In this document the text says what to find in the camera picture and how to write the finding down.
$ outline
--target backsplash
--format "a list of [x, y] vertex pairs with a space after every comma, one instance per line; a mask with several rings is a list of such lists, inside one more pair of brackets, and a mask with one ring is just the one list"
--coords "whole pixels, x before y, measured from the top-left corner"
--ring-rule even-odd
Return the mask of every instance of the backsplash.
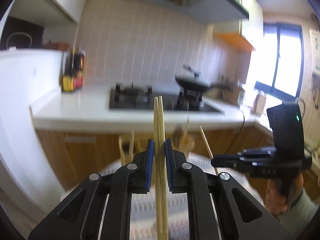
[[88, 0], [76, 43], [86, 51], [86, 79], [175, 85], [182, 64], [217, 81], [234, 80], [240, 57], [204, 26], [175, 11], [131, 0]]
[[316, 26], [311, 19], [272, 13], [263, 14], [263, 21], [265, 23], [284, 22], [302, 26], [304, 68], [300, 97], [303, 98], [306, 103], [306, 112], [302, 123], [306, 142], [311, 141], [315, 143], [320, 139], [320, 110], [317, 111], [315, 109], [311, 90], [309, 89], [309, 84], [312, 81], [312, 52], [309, 30], [316, 29]]

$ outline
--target hand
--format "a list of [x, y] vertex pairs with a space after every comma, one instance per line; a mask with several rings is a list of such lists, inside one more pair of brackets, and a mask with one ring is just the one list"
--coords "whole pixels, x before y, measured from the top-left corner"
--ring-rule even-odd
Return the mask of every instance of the hand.
[[[295, 189], [293, 195], [293, 201], [297, 199], [303, 188], [303, 176], [300, 173], [294, 180]], [[288, 206], [285, 204], [286, 198], [281, 195], [276, 187], [276, 183], [272, 179], [268, 179], [268, 188], [266, 189], [266, 206], [270, 213], [277, 215], [281, 212], [286, 212]]]

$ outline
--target silver screw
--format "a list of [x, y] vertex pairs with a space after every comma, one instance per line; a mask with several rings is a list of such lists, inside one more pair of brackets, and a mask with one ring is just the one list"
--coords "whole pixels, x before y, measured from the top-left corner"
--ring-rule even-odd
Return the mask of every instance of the silver screw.
[[230, 175], [226, 172], [223, 172], [220, 174], [220, 178], [224, 179], [224, 180], [228, 180], [228, 179], [230, 179]]
[[99, 178], [99, 174], [97, 174], [97, 173], [92, 173], [89, 176], [90, 180], [97, 180], [98, 178]]
[[189, 170], [191, 169], [192, 165], [190, 163], [183, 163], [182, 164], [182, 168], [184, 168], [185, 170]]
[[135, 170], [137, 168], [137, 165], [135, 163], [129, 163], [127, 165], [128, 170]]

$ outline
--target poster on wall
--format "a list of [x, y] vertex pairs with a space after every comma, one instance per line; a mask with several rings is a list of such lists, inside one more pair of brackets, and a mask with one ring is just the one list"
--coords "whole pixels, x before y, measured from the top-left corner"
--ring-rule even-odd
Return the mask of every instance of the poster on wall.
[[310, 30], [312, 46], [312, 71], [320, 76], [320, 33]]

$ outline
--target white countertop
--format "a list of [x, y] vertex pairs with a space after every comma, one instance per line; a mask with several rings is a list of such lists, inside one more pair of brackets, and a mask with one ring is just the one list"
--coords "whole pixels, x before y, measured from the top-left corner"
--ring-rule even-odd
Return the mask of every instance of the white countertop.
[[[74, 93], [52, 93], [34, 104], [32, 122], [35, 129], [65, 130], [80, 132], [152, 132], [153, 112], [150, 110], [109, 109], [110, 86], [91, 85]], [[268, 118], [256, 117], [246, 107], [241, 110], [217, 100], [203, 101], [222, 113], [196, 113], [164, 111], [165, 130], [173, 131], [178, 124], [190, 120], [189, 129], [217, 130], [241, 127], [245, 117], [245, 126], [256, 125], [272, 136]]]

